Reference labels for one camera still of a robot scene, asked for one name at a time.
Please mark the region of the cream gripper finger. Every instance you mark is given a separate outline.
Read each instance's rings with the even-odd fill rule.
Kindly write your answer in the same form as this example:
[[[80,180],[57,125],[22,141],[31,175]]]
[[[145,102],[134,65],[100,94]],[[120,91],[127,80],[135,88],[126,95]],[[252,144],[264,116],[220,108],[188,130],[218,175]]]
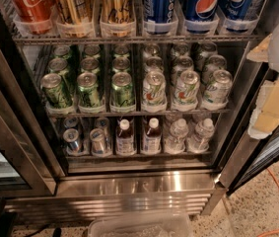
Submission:
[[[254,139],[264,139],[279,126],[279,79],[271,82],[265,80],[256,99],[248,135]]]
[[[258,46],[252,49],[246,58],[253,62],[267,62],[268,61],[268,47],[270,44],[271,35],[267,36]]]

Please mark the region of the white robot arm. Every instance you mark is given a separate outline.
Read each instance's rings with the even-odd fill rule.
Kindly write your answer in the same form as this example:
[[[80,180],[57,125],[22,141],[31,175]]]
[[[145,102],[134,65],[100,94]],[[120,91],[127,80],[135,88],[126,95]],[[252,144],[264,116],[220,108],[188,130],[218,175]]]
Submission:
[[[279,73],[279,24],[257,47],[246,56],[255,62],[267,62]],[[266,80],[257,94],[248,127],[248,135],[254,139],[264,139],[279,125],[279,77],[271,82]]]

